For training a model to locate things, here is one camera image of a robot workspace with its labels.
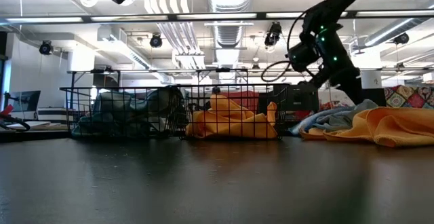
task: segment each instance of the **black cable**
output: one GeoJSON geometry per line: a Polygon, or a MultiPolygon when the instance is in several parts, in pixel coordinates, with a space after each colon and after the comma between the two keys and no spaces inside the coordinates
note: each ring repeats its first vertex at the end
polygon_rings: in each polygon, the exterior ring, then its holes
{"type": "MultiPolygon", "coordinates": [[[[17,123],[17,124],[20,124],[21,126],[24,126],[25,129],[12,129],[12,130],[15,130],[17,132],[26,132],[26,131],[30,130],[30,126],[27,123],[25,123],[24,121],[22,121],[21,119],[13,118],[9,115],[2,115],[2,114],[0,114],[0,119],[11,122],[11,123],[17,123]]],[[[4,128],[4,129],[11,129],[11,128],[8,128],[7,126],[4,126],[3,124],[1,124],[0,127],[4,128]]]]}
{"type": "MultiPolygon", "coordinates": [[[[300,20],[300,19],[301,19],[301,18],[302,18],[302,17],[303,17],[303,16],[304,16],[304,15],[305,15],[309,10],[310,10],[310,8],[309,8],[308,10],[305,10],[303,13],[301,13],[301,15],[299,15],[299,16],[294,20],[294,22],[292,23],[292,26],[291,26],[290,32],[289,32],[289,34],[288,34],[288,39],[287,39],[287,41],[286,41],[286,51],[288,52],[288,54],[289,54],[289,51],[290,51],[290,39],[291,39],[292,30],[294,30],[294,26],[296,25],[297,21],[300,20]]],[[[284,60],[284,61],[276,62],[276,63],[274,63],[274,64],[268,66],[267,68],[265,68],[265,70],[262,72],[262,74],[260,74],[260,78],[261,78],[261,80],[262,80],[263,82],[274,82],[274,81],[277,81],[278,79],[280,79],[281,77],[283,77],[283,76],[285,75],[286,71],[290,68],[290,66],[291,66],[291,61],[290,61],[290,60],[288,60],[288,61],[284,60]],[[274,67],[275,65],[278,65],[278,64],[288,64],[288,65],[286,66],[285,70],[284,70],[282,73],[280,73],[280,75],[276,76],[276,78],[271,79],[271,80],[266,80],[266,79],[264,78],[265,73],[266,73],[266,72],[267,72],[271,67],[274,67]]]]}

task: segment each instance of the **camera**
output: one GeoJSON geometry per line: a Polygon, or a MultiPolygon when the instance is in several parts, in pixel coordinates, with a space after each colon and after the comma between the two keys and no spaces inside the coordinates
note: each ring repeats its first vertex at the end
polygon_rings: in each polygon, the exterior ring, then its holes
{"type": "Polygon", "coordinates": [[[407,33],[403,33],[403,34],[400,34],[399,36],[393,38],[392,42],[395,45],[398,45],[398,44],[407,44],[409,40],[410,40],[410,37],[408,36],[408,34],[407,33]]]}
{"type": "Polygon", "coordinates": [[[271,47],[276,45],[276,43],[280,39],[280,34],[282,33],[282,26],[280,26],[280,22],[273,22],[270,27],[270,30],[267,32],[267,36],[265,37],[264,44],[267,47],[271,47]]]}
{"type": "Polygon", "coordinates": [[[160,33],[154,33],[152,35],[151,41],[149,42],[149,44],[151,45],[151,47],[153,48],[160,48],[161,45],[163,45],[163,40],[161,40],[161,34],[160,33]]]}
{"type": "Polygon", "coordinates": [[[53,54],[53,46],[51,41],[42,41],[41,46],[39,46],[39,53],[43,55],[52,55],[53,54]]]}

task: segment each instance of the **colorful quilt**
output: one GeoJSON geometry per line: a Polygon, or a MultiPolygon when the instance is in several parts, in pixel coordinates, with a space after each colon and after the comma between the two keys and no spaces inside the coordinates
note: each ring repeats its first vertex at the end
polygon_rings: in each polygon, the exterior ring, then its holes
{"type": "Polygon", "coordinates": [[[434,109],[434,88],[395,86],[385,88],[388,107],[411,107],[434,109]]]}

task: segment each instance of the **blue towel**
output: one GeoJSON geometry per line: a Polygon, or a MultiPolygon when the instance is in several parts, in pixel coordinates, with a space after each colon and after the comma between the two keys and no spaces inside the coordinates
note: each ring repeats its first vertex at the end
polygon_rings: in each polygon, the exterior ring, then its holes
{"type": "Polygon", "coordinates": [[[294,135],[294,136],[300,136],[300,134],[298,133],[298,131],[300,130],[301,127],[304,127],[304,130],[306,132],[309,131],[309,129],[311,129],[313,127],[313,125],[315,123],[317,123],[317,119],[320,117],[324,117],[327,115],[333,115],[335,113],[341,112],[341,111],[352,111],[355,107],[338,107],[335,109],[329,109],[326,111],[321,111],[318,112],[314,115],[311,115],[309,117],[307,117],[306,119],[302,120],[300,123],[296,124],[295,126],[293,126],[292,128],[290,128],[290,132],[294,135]]]}
{"type": "Polygon", "coordinates": [[[375,109],[378,105],[369,99],[365,99],[357,106],[352,107],[339,107],[321,111],[308,118],[302,120],[296,126],[290,128],[290,132],[294,136],[299,136],[299,129],[304,128],[308,132],[311,128],[320,128],[328,132],[337,130],[348,130],[353,127],[353,118],[357,113],[366,109],[375,109]]]}

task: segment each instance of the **red cloth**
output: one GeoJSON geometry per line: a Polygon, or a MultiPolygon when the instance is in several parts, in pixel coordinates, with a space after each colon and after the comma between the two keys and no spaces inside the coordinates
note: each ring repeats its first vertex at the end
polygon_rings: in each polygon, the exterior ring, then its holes
{"type": "Polygon", "coordinates": [[[258,110],[258,92],[221,92],[219,95],[232,99],[232,101],[236,102],[238,105],[247,108],[255,114],[258,110]]]}
{"type": "Polygon", "coordinates": [[[11,113],[13,110],[14,110],[14,106],[8,105],[8,106],[6,106],[4,111],[0,112],[0,114],[9,115],[9,113],[11,113]]]}

